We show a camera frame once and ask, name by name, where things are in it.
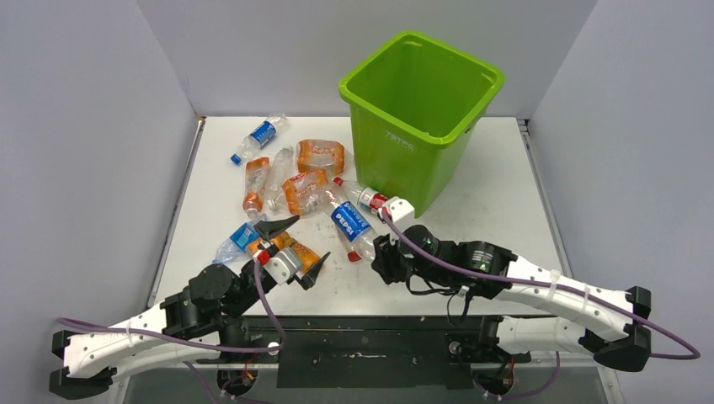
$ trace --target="green plastic bin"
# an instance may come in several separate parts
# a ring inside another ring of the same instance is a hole
[[[473,126],[504,85],[494,65],[402,32],[339,83],[357,180],[408,199],[420,216],[454,175]]]

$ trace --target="gray wall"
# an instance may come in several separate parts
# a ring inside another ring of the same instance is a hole
[[[0,3],[2,402],[46,392],[57,316],[146,304],[195,117],[133,1]]]
[[[530,117],[596,0],[139,0],[200,114],[346,115],[339,79],[416,29],[499,66],[490,115]]]
[[[712,15],[707,0],[599,0],[531,122],[573,273],[648,287],[652,319],[702,351],[620,374],[630,404],[714,396]]]

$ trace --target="bolt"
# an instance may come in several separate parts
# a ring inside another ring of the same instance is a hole
[[[456,355],[461,351],[461,344],[458,341],[453,341],[449,344],[449,352],[452,355]]]
[[[268,348],[277,347],[278,345],[280,345],[280,344],[279,344],[279,343],[272,342],[272,343],[269,343],[269,344],[268,344]],[[270,354],[270,356],[275,356],[275,355],[278,354],[278,352],[279,352],[279,351],[269,351],[268,354]]]

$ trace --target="cable clip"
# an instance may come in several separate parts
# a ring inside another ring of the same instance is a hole
[[[548,301],[553,301],[556,296],[557,281],[560,279],[562,272],[557,269],[551,271],[551,287],[548,290]]]
[[[129,317],[126,321],[126,337],[129,338],[129,348],[134,348],[134,338],[131,336],[131,319],[134,317]]]

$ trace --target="white table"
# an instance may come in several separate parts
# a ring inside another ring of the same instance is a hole
[[[247,220],[241,210],[245,167],[230,160],[241,139],[263,119],[207,118],[195,147],[183,203],[160,269],[152,302],[179,292],[213,259],[216,248]],[[349,118],[291,118],[292,127],[275,138],[263,155],[272,158],[286,144],[322,138],[352,150]],[[354,179],[352,167],[345,178]],[[287,217],[287,215],[270,216]],[[387,229],[368,217],[380,234]],[[546,212],[536,186],[520,129],[514,118],[483,118],[474,129],[456,174],[418,222],[443,240],[483,240],[509,248],[544,268],[561,268]],[[350,263],[330,219],[320,213],[300,220],[289,233],[315,252],[332,255],[314,288],[283,285],[268,294],[277,315],[294,316],[443,316],[446,298],[413,296],[404,284],[385,285],[368,263]],[[230,264],[239,270],[245,260]],[[414,280],[413,288],[423,283]],[[452,313],[462,303],[453,302]],[[526,315],[539,311],[476,298],[469,314]],[[246,314],[264,314],[258,303]]]

